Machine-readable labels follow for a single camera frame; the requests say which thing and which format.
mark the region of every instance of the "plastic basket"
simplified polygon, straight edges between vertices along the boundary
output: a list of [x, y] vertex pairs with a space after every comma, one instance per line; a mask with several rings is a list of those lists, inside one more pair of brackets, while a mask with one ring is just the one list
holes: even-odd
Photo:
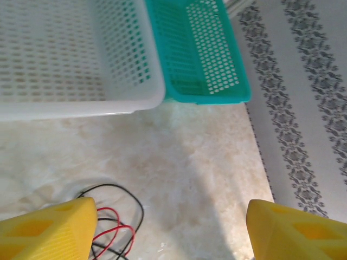
[[222, 0], [146, 0], [166, 98], [197, 104], [250, 99], [250, 87]]
[[0, 120], [123, 114], [162, 102], [144, 0], [0, 6]]

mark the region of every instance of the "floor mat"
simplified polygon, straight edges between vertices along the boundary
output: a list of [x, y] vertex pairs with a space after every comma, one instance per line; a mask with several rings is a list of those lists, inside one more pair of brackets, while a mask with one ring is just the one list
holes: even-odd
[[232, 19], [274, 199], [347, 222], [347, 2], [265, 0]]

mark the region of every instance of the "cable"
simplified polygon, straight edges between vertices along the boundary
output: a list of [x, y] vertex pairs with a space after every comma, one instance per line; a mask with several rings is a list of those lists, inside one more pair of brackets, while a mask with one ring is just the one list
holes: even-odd
[[92, 253], [93, 253], [94, 259], [97, 260], [98, 257], [97, 257], [97, 253], [96, 253], [95, 250], [94, 250], [93, 244], [92, 244]]
[[[99, 244], [99, 243], [97, 243], [97, 242], [93, 242], [92, 246], [97, 246], [97, 247], [103, 248], [103, 249], [105, 248], [104, 245]], [[126, 256], [121, 255], [119, 252], [113, 250], [112, 248], [108, 248], [107, 251], [109, 251], [109, 252], [111, 252], [111, 253], [113, 253], [113, 254], [115, 254], [115, 255], [117, 255], [117, 256], [123, 258], [123, 260], [129, 260]]]
[[[137, 202], [137, 204], [140, 206], [140, 209], [141, 209], [141, 217], [140, 217], [140, 221], [139, 221], [137, 227], [135, 228], [135, 232], [137, 232], [137, 231], [139, 230], [139, 228], [141, 227], [141, 225], [142, 225], [142, 222], [143, 222], [143, 219], [144, 219], [144, 216], [145, 216], [145, 211], [144, 211], [143, 205], [142, 205], [141, 202], [138, 200], [138, 198], [136, 198], [136, 197], [135, 197], [130, 191], [128, 191], [126, 188], [124, 188], [124, 187], [122, 187], [122, 186], [120, 186], [120, 185], [111, 184], [111, 183], [100, 184], [100, 185], [97, 185], [97, 186], [88, 188], [88, 189], [86, 189], [85, 191], [82, 191], [82, 192], [77, 196], [77, 198], [84, 197], [84, 195], [85, 195], [86, 193], [88, 193], [88, 192], [90, 192], [90, 191], [93, 191], [93, 190], [95, 190], [95, 189], [97, 189], [97, 188], [100, 188], [100, 187], [107, 187], [107, 186], [108, 186], [108, 187], [116, 187], [116, 188], [119, 188], [119, 189], [125, 191], [125, 192], [126, 192], [128, 195], [130, 195], [130, 196]], [[121, 259], [121, 258], [126, 259], [126, 258], [124, 257], [124, 252], [125, 252], [125, 250], [128, 248], [128, 246], [130, 245], [130, 243], [132, 242], [132, 240], [133, 240], [133, 237], [131, 237], [131, 238], [129, 239], [129, 241], [127, 242], [127, 244], [125, 245], [125, 247], [122, 249], [121, 253], [118, 253], [118, 252], [116, 252], [115, 250], [113, 250], [113, 249], [111, 249], [111, 248], [108, 248], [107, 251], [110, 251], [111, 253], [117, 255], [118, 257], [117, 257], [116, 260], [119, 260], [119, 259]], [[92, 244], [92, 247], [93, 247], [93, 246], [98, 246], [98, 247], [100, 247], [100, 248], [105, 248], [105, 247], [106, 247], [106, 246], [104, 246], [104, 245], [102, 245], [102, 244], [98, 244], [98, 243], [96, 243], [96, 242], [94, 242], [94, 243]]]
[[[112, 221], [112, 222], [118, 222], [117, 219], [114, 219], [114, 218], [98, 218], [98, 221]], [[125, 226], [125, 224], [120, 221], [119, 222], [121, 226]]]
[[[130, 247], [129, 247], [128, 251], [124, 254], [124, 255], [126, 256], [126, 255], [129, 254], [129, 252], [131, 251], [131, 249], [132, 249], [132, 247], [133, 247], [133, 245], [134, 245], [134, 241], [135, 241], [135, 234], [136, 234], [136, 233], [135, 233], [135, 229], [134, 229], [132, 226], [129, 226], [129, 225], [125, 225], [125, 226], [116, 226], [116, 227], [114, 227], [114, 228], [112, 228], [112, 229], [106, 230], [106, 231], [104, 231], [104, 232], [98, 234], [96, 237], [93, 238], [93, 241], [95, 241], [95, 240], [97, 240], [98, 238], [100, 238], [100, 237], [102, 237], [102, 236], [104, 236], [104, 235], [106, 235], [106, 234], [108, 234], [108, 233], [111, 233], [111, 232], [113, 232], [113, 231], [116, 231], [116, 232], [117, 232], [117, 231], [119, 231], [120, 229], [130, 229], [131, 232], [132, 232], [132, 240], [131, 240]], [[103, 251], [97, 255], [97, 257], [101, 256], [101, 255], [112, 245], [112, 243], [113, 243], [115, 237], [116, 237], [116, 235], [111, 239], [110, 243], [106, 246], [106, 248], [104, 248]]]
[[[117, 216], [116, 222], [117, 222], [117, 227], [119, 227], [120, 226], [120, 217], [119, 217], [118, 212], [115, 209], [112, 209], [110, 207], [102, 207], [100, 209], [97, 209], [98, 212], [105, 211], [105, 210], [110, 210]], [[95, 260], [97, 260], [98, 257], [100, 257], [102, 254], [104, 254], [107, 251], [107, 249], [110, 248], [110, 246], [113, 244], [113, 241], [115, 240], [115, 238], [116, 238], [116, 236], [118, 234], [118, 231], [119, 231], [119, 229], [115, 231], [115, 234], [114, 234], [113, 238], [111, 239], [111, 241], [109, 242], [109, 244], [96, 257], [95, 257], [95, 254], [93, 253]]]

